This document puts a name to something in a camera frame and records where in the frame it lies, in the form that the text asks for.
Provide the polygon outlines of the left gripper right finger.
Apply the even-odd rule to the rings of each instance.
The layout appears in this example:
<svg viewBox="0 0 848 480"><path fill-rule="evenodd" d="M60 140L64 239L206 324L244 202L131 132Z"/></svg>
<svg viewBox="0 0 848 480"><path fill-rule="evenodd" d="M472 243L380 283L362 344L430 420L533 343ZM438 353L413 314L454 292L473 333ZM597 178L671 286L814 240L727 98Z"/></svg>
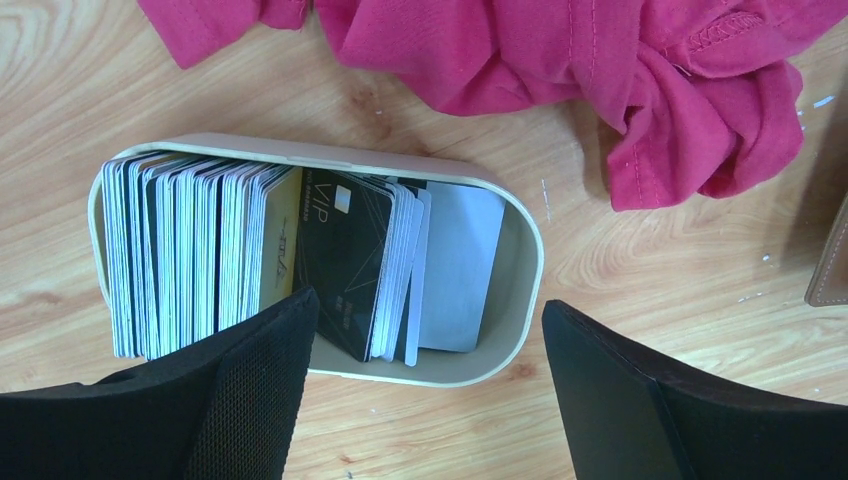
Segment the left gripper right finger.
<svg viewBox="0 0 848 480"><path fill-rule="evenodd" d="M542 330L580 479L843 479L847 409L736 383L560 300Z"/></svg>

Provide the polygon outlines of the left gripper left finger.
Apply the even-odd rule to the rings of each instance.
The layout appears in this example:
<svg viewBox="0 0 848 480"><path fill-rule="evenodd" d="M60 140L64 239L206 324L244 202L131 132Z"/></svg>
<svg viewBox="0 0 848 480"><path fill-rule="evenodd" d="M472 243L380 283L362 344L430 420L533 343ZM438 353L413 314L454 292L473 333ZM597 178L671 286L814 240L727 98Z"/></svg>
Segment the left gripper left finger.
<svg viewBox="0 0 848 480"><path fill-rule="evenodd" d="M257 315L93 384L1 397L5 479L279 479L319 302Z"/></svg>

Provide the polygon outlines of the brown leather card holder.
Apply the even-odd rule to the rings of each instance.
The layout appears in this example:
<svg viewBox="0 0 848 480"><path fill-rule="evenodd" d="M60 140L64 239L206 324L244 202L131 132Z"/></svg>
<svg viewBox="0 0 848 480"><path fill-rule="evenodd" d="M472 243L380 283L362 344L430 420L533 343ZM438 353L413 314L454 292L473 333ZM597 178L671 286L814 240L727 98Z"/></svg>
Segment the brown leather card holder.
<svg viewBox="0 0 848 480"><path fill-rule="evenodd" d="M812 307L847 304L847 197L832 224L808 285L805 302Z"/></svg>

